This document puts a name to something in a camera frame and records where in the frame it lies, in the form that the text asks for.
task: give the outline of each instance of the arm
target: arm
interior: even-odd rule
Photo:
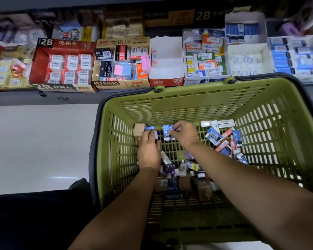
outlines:
[[[138,149],[140,171],[130,185],[78,235],[69,250],[140,249],[147,212],[161,165],[155,130],[146,130]]]
[[[190,152],[231,203],[276,249],[313,249],[313,193],[205,146],[179,121],[170,134]]]

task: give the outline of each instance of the floor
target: floor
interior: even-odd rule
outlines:
[[[80,178],[88,179],[96,109],[87,104],[0,106],[0,194],[67,189]],[[271,249],[261,242],[218,247]]]

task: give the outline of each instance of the forearm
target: forearm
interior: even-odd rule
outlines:
[[[140,249],[158,172],[141,169],[134,180],[79,234],[69,249]]]
[[[200,142],[194,143],[188,151],[232,204],[264,236],[274,239],[279,247],[285,241],[284,236],[291,237],[300,232],[297,226],[300,227],[301,223],[297,224],[296,221],[306,221],[309,223],[307,228],[313,228],[313,193],[280,177],[242,164]],[[312,230],[301,233],[306,234],[308,239],[313,237]]]

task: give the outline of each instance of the plastic basket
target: plastic basket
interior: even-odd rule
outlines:
[[[200,122],[234,119],[251,165],[313,192],[313,103],[296,78],[275,73],[104,98],[96,117],[89,165],[94,203],[100,209],[138,173],[134,124],[154,125],[162,150],[179,164],[185,158],[184,150],[177,141],[163,140],[162,125],[180,119],[194,123],[208,146],[212,144],[204,138],[207,128],[200,127]],[[179,244],[260,239],[223,194],[204,203],[194,197],[188,203],[151,201],[145,238],[163,243],[175,239]]]

